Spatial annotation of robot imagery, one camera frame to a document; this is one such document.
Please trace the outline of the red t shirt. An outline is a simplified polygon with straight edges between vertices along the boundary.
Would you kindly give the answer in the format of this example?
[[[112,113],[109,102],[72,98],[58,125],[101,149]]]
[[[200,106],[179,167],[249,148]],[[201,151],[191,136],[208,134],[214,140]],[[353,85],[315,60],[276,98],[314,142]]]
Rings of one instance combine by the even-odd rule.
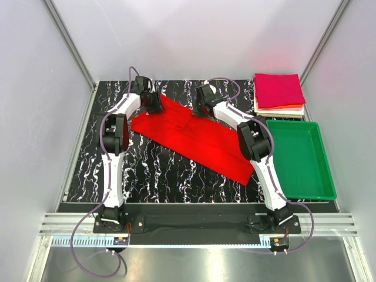
[[[163,113],[132,119],[133,131],[216,173],[246,185],[254,168],[240,151],[237,133],[161,96]]]

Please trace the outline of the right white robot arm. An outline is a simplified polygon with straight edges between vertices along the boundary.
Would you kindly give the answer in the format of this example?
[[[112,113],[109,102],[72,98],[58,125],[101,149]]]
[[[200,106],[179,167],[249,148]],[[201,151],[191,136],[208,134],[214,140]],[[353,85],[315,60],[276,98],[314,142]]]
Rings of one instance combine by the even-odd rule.
[[[267,226],[274,233],[283,231],[293,212],[288,207],[274,167],[274,139],[263,117],[246,114],[225,101],[216,88],[204,84],[196,88],[194,113],[213,117],[236,129],[243,157],[256,171],[267,209]]]

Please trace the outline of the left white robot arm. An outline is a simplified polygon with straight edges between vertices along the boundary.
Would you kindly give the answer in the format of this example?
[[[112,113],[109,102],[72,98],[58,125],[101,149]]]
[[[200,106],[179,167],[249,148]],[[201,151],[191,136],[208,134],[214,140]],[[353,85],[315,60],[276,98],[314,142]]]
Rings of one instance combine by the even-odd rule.
[[[97,118],[98,148],[104,169],[104,192],[97,225],[108,226],[115,233],[127,225],[122,193],[122,163],[130,140],[127,120],[141,107],[147,114],[164,111],[152,79],[137,75],[121,100]]]

